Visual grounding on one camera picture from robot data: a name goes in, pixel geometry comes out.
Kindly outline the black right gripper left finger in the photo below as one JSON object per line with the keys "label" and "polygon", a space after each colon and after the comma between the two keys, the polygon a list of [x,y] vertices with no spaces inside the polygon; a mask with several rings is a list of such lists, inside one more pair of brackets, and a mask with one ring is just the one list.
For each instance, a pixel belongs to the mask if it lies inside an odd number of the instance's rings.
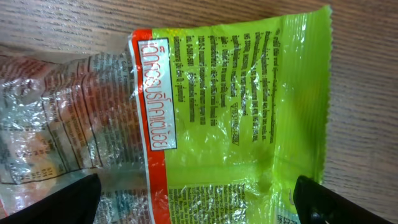
{"label": "black right gripper left finger", "polygon": [[91,174],[1,219],[1,224],[93,224],[100,197],[100,178]]}

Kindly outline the green snack bag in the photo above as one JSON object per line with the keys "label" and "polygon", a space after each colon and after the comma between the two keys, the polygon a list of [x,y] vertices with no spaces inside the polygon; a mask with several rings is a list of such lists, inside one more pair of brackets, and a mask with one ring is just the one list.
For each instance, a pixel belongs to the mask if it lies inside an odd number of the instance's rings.
{"label": "green snack bag", "polygon": [[297,178],[323,178],[331,13],[2,48],[1,206],[96,174],[95,223],[298,223]]}

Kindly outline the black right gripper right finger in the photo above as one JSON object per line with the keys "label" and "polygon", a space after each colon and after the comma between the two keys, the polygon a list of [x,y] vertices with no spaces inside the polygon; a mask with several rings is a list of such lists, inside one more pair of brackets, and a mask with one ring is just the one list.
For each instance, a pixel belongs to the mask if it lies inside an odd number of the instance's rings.
{"label": "black right gripper right finger", "polygon": [[293,200],[301,224],[392,224],[304,175]]}

